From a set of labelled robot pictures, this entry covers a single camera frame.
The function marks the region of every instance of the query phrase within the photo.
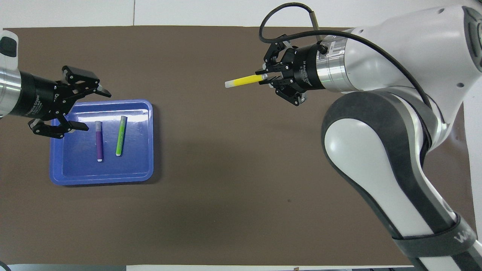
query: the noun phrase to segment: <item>brown mat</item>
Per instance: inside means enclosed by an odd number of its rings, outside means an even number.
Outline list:
[[[148,99],[156,154],[144,184],[59,187],[49,180],[49,139],[33,135],[26,118],[1,120],[3,261],[410,264],[322,153],[323,115],[339,95],[311,91],[294,107],[266,86],[224,88],[260,67],[268,45],[257,28],[12,30],[21,70],[59,80],[63,65],[80,67],[98,75],[112,99]],[[462,112],[425,170],[474,226]]]

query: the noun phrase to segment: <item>marker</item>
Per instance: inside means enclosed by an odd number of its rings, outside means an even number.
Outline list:
[[[243,78],[238,78],[238,79],[234,79],[234,80],[231,80],[231,81],[224,82],[224,87],[230,88],[230,87],[242,86],[242,85],[246,85],[246,84],[251,84],[251,83],[263,81],[266,78],[268,78],[267,74],[250,75],[250,76],[246,76],[246,77],[243,77]]]
[[[116,148],[116,155],[122,155],[122,145],[124,143],[124,135],[125,135],[125,124],[127,122],[126,116],[120,117],[120,126],[119,126],[119,136],[117,137],[117,148]]]
[[[102,122],[95,122],[95,139],[97,142],[97,162],[102,162]]]

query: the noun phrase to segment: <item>silver cylinder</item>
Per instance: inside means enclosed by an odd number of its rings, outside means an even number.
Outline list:
[[[22,89],[20,71],[0,69],[0,118],[4,117],[17,104]]]
[[[347,38],[328,36],[321,43],[328,48],[326,54],[316,55],[316,71],[320,82],[329,91],[357,91],[348,79],[345,69],[345,46]]]

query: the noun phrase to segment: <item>yellow marker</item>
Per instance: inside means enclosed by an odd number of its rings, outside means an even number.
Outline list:
[[[226,88],[237,87],[237,86],[241,86],[241,85],[256,83],[256,82],[262,81],[266,78],[268,78],[267,74],[250,75],[250,76],[246,76],[246,77],[243,77],[243,78],[227,81],[227,82],[224,83],[224,86]]]

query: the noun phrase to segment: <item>green marker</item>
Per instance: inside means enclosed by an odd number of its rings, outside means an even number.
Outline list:
[[[120,126],[119,126],[119,136],[117,137],[117,148],[116,148],[116,155],[117,156],[120,156],[122,154],[122,145],[124,143],[126,122],[127,122],[127,117],[121,116],[120,117]]]

